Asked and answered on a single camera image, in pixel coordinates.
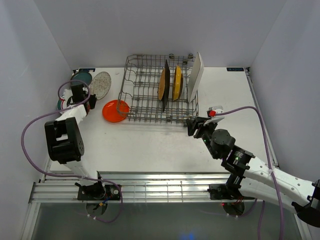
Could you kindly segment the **white rectangular plate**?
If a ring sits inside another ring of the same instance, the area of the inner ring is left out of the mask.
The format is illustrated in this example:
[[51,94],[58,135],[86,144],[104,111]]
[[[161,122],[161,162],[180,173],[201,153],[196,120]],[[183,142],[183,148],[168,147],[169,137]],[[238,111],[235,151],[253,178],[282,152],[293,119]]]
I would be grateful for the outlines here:
[[204,72],[202,56],[197,52],[187,84],[187,100],[190,103],[196,96]]

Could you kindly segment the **white plate striped rim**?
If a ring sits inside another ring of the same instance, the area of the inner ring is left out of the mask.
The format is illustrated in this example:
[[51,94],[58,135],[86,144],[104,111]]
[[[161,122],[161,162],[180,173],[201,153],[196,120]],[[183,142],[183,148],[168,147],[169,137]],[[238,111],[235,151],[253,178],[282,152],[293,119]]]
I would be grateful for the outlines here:
[[64,110],[64,109],[66,109],[68,107],[68,104],[67,104],[67,101],[65,100],[65,99],[59,99],[58,101],[57,101],[57,109],[59,110],[59,111],[61,111],[61,110]]

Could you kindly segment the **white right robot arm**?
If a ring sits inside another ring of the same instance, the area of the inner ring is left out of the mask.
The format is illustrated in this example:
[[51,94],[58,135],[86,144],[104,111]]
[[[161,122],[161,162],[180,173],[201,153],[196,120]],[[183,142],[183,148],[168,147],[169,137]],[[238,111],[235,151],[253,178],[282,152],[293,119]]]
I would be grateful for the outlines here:
[[218,129],[216,117],[195,117],[186,120],[188,135],[202,139],[211,157],[221,160],[230,172],[225,184],[225,198],[257,198],[279,204],[292,211],[303,222],[320,226],[320,182],[304,180],[268,164],[253,153],[236,146],[235,138],[225,129]]

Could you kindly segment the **green square glazed plate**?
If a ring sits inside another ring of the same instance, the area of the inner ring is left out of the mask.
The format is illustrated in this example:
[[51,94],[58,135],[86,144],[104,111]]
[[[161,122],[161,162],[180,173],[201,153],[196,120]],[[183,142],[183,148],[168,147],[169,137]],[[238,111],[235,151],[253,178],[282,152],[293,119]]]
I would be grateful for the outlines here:
[[164,67],[164,91],[162,95],[162,111],[164,112],[169,100],[169,91],[170,91],[170,69],[168,61],[165,60]]

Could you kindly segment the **yellow polka dot plate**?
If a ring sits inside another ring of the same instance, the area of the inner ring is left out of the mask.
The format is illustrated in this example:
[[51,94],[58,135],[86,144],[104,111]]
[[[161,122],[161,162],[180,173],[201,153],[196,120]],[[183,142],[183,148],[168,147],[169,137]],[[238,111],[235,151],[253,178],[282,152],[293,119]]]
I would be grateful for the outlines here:
[[172,85],[172,100],[178,100],[183,91],[183,73],[180,66],[175,67],[173,85]]

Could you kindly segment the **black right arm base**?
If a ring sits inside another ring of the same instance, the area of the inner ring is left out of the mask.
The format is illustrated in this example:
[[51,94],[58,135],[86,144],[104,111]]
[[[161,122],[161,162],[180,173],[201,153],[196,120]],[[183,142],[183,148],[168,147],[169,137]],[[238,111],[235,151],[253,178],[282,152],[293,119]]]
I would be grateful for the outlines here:
[[243,196],[237,188],[228,187],[227,184],[212,183],[207,192],[211,200],[253,200],[253,197]]

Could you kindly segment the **woven bamboo round plate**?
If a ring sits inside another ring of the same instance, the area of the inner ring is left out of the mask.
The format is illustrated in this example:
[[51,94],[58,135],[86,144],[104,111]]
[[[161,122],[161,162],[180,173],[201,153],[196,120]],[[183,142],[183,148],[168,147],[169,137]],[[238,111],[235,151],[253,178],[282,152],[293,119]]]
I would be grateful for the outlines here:
[[166,69],[164,68],[161,72],[160,80],[158,83],[158,91],[157,91],[158,99],[160,101],[163,99],[164,92],[165,92],[165,84],[166,84],[165,75],[166,75]]

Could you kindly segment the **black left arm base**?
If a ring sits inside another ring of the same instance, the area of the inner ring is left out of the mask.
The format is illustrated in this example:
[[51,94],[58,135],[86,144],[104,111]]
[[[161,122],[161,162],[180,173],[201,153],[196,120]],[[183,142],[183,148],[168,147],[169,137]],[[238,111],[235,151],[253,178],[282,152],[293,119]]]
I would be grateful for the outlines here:
[[90,186],[78,186],[76,199],[78,201],[118,201],[121,199],[120,190],[112,184],[99,185],[95,183]]

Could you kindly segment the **speckled beige oval plate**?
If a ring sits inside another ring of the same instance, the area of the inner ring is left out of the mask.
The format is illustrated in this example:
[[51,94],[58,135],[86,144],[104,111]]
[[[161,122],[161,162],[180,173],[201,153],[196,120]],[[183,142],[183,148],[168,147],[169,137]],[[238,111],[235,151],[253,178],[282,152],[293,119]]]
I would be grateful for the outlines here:
[[109,92],[112,85],[112,79],[108,72],[99,72],[89,85],[90,93],[95,95],[97,100],[102,100]]

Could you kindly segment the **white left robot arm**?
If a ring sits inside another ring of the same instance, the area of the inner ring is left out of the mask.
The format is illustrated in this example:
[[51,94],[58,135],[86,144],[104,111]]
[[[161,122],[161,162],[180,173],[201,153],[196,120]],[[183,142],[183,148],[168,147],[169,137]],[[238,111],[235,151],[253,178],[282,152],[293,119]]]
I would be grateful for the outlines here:
[[106,187],[98,182],[99,173],[84,158],[85,145],[79,124],[96,106],[97,97],[82,80],[71,80],[70,88],[59,96],[57,107],[61,116],[44,125],[49,157],[67,167],[78,178],[79,187],[89,187],[88,193],[100,200]]

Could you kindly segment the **dark teal round plate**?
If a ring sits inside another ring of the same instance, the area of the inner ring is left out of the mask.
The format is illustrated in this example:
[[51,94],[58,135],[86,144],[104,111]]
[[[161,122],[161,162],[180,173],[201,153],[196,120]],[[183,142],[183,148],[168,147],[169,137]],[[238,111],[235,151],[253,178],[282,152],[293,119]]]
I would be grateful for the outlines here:
[[75,81],[75,80],[79,80],[82,81],[84,83],[86,83],[87,85],[90,85],[92,82],[92,75],[87,72],[87,71],[80,71],[75,73],[72,77],[71,77],[71,84],[72,85],[78,85],[80,84],[80,82]]

